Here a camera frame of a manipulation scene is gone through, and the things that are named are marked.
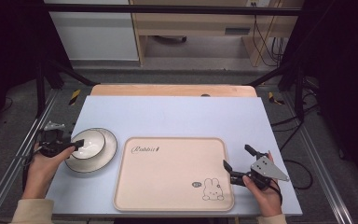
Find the arm sleeve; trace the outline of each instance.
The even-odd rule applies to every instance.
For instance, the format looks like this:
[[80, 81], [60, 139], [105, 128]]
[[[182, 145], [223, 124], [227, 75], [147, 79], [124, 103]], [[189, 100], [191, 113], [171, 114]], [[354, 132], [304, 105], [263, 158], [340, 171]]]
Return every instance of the arm sleeve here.
[[286, 217], [284, 214], [275, 217], [258, 217], [258, 224], [286, 224]]
[[11, 223], [51, 224], [54, 202], [46, 199], [19, 200]]

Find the table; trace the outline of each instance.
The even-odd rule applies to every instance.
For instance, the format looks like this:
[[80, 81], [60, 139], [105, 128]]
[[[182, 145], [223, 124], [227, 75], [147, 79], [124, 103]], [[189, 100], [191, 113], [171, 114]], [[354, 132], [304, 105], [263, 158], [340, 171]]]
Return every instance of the table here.
[[[194, 97], [202, 94], [216, 97]], [[260, 151], [270, 150], [276, 165], [287, 174], [264, 106], [251, 87], [96, 86], [82, 108], [73, 135], [93, 127], [106, 128], [114, 133], [118, 142], [118, 154], [103, 169], [88, 174], [75, 173], [62, 164], [48, 192], [48, 198], [55, 201], [53, 213], [56, 215], [245, 217], [259, 214], [253, 195], [247, 189], [238, 186], [233, 186], [235, 204], [227, 212], [118, 211], [112, 201], [121, 159], [120, 149], [124, 142], [133, 136], [164, 134], [220, 137], [226, 142], [228, 162], [235, 170], [243, 171], [249, 170], [250, 164], [255, 161], [255, 158], [244, 151], [243, 145], [246, 143]], [[287, 216], [302, 215], [291, 183], [280, 182], [280, 186], [283, 195], [283, 212]]]
[[[214, 6], [214, 7], [250, 7], [252, 1], [242, 0], [130, 0], [131, 5], [168, 5], [168, 6]], [[303, 0], [255, 1], [258, 7], [302, 8]], [[255, 38], [255, 16], [253, 15], [200, 15], [200, 14], [164, 14], [132, 13], [134, 33], [140, 64], [145, 62], [147, 38], [153, 35], [173, 36], [241, 36], [252, 66], [262, 62], [263, 53], [270, 37], [289, 38], [297, 17], [257, 16]]]

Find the black cable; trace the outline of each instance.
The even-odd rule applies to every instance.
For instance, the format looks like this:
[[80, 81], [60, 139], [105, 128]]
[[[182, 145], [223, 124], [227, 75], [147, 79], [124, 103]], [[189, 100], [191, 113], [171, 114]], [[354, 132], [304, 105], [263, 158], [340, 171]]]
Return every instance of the black cable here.
[[31, 150], [28, 152], [28, 156], [22, 165], [22, 191], [25, 191], [25, 186], [27, 185], [28, 171], [30, 168], [30, 164], [31, 164], [32, 160], [34, 159], [34, 154], [36, 153], [36, 151], [34, 151], [34, 146], [36, 145], [37, 137], [39, 136], [39, 134], [41, 134], [42, 131], [43, 130], [38, 130], [36, 132], [36, 135], [34, 137], [34, 143], [31, 145]]
[[289, 129], [284, 129], [284, 130], [272, 130], [273, 132], [275, 133], [284, 133], [284, 132], [289, 132], [289, 131], [292, 131], [293, 129], [297, 128], [297, 126], [293, 127], [293, 128], [289, 128]]
[[283, 143], [283, 145], [279, 148], [280, 151], [284, 149], [284, 147], [289, 143], [289, 141], [295, 136], [296, 132], [300, 129], [301, 125], [304, 123], [304, 120], [298, 124], [297, 128], [290, 134], [290, 136], [287, 138], [287, 140]]
[[283, 161], [291, 162], [291, 163], [301, 166], [302, 168], [304, 168], [304, 170], [308, 173], [308, 175], [310, 177], [310, 182], [305, 187], [293, 186], [293, 188], [295, 188], [295, 189], [310, 189], [310, 187], [313, 185], [313, 176], [312, 176], [312, 173], [310, 172], [310, 170], [305, 165], [301, 164], [298, 161], [292, 161], [292, 160], [283, 160]]
[[275, 65], [267, 64], [267, 63], [264, 61], [263, 55], [261, 54], [261, 51], [258, 49], [257, 44], [255, 43], [255, 27], [256, 27], [256, 25], [257, 25], [257, 21], [256, 21], [256, 16], [255, 16], [255, 23], [254, 23], [254, 29], [253, 29], [253, 35], [252, 35], [252, 40], [253, 40], [253, 42], [254, 42], [255, 48], [257, 49], [257, 52], [258, 52], [258, 54], [260, 55], [261, 61], [263, 61], [263, 63], [264, 63], [266, 66], [275, 67]]
[[278, 50], [278, 55], [279, 55], [279, 63], [281, 64], [282, 61], [282, 57], [283, 57], [283, 53], [282, 53], [282, 48], [283, 48], [283, 37], [281, 37], [281, 41], [280, 41], [280, 45], [279, 45], [279, 50]]
[[[268, 30], [267, 30], [267, 33], [269, 32], [269, 30], [270, 30], [270, 28], [271, 28], [271, 24], [272, 24], [272, 22], [269, 24], [269, 28], [268, 28]], [[263, 41], [264, 47], [266, 47], [266, 51], [267, 51], [267, 53], [268, 53], [268, 56], [272, 59], [272, 61], [275, 62], [275, 60], [273, 59], [271, 53], [269, 52], [269, 48], [267, 47], [266, 40], [265, 40], [264, 37], [261, 35], [260, 29], [258, 28], [258, 25], [257, 25], [257, 16], [256, 16], [256, 15], [255, 15], [255, 28], [257, 29], [257, 32], [258, 32], [258, 34], [260, 35], [261, 40]]]
[[304, 96], [303, 96], [303, 101], [305, 100], [305, 98], [307, 98], [308, 96], [311, 96], [311, 95], [315, 95], [313, 92], [309, 92], [309, 93], [307, 93], [307, 94], [305, 94]]
[[274, 188], [274, 187], [272, 187], [271, 185], [268, 185], [268, 187], [269, 187], [270, 189], [273, 189], [275, 192], [277, 192], [277, 194], [279, 195], [279, 200], [280, 200], [281, 205], [282, 205], [282, 203], [283, 203], [283, 196], [282, 196], [282, 194], [281, 194], [281, 188], [279, 187], [278, 183], [277, 183], [275, 180], [271, 179], [271, 181], [273, 181], [273, 182], [276, 184], [277, 189]]
[[3, 108], [0, 113], [7, 111], [13, 105], [13, 100], [10, 97], [6, 97], [6, 99], [8, 99], [10, 101], [10, 103], [6, 108]]
[[282, 54], [282, 44], [283, 44], [283, 38], [280, 38], [280, 43], [277, 44], [278, 45], [278, 53], [275, 53], [275, 41], [276, 41], [277, 37], [274, 37], [272, 39], [272, 45], [271, 45], [271, 53], [272, 56], [275, 60], [277, 60], [278, 62], [280, 62], [281, 57], [283, 56]]
[[[304, 109], [304, 113], [310, 112], [313, 108], [315, 108], [315, 107], [318, 106], [318, 105], [319, 105], [319, 104], [315, 104], [315, 105], [313, 105], [313, 106], [310, 106], [309, 108]], [[279, 122], [276, 122], [276, 123], [271, 123], [270, 125], [271, 125], [271, 127], [275, 127], [275, 126], [278, 126], [278, 125], [282, 125], [282, 124], [288, 123], [288, 122], [290, 122], [290, 121], [292, 121], [292, 120], [294, 120], [294, 119], [297, 119], [297, 118], [298, 118], [298, 116], [294, 116], [294, 117], [291, 117], [290, 119], [284, 119], [284, 120], [279, 121]]]

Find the white cabinet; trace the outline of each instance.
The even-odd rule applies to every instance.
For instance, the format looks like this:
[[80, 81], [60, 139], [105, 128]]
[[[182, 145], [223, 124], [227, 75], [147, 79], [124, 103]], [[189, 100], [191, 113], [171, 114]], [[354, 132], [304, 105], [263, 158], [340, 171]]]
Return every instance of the white cabinet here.
[[[45, 0], [127, 5], [127, 0]], [[130, 13], [50, 12], [70, 60], [138, 61]]]

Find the wooden board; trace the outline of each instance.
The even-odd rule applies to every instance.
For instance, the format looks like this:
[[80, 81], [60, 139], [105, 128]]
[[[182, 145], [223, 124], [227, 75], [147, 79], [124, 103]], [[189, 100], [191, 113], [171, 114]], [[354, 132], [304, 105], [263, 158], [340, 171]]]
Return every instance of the wooden board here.
[[90, 95], [256, 97], [251, 86], [230, 85], [96, 85]]
[[121, 211], [227, 211], [234, 204], [219, 138], [130, 138], [114, 205]]

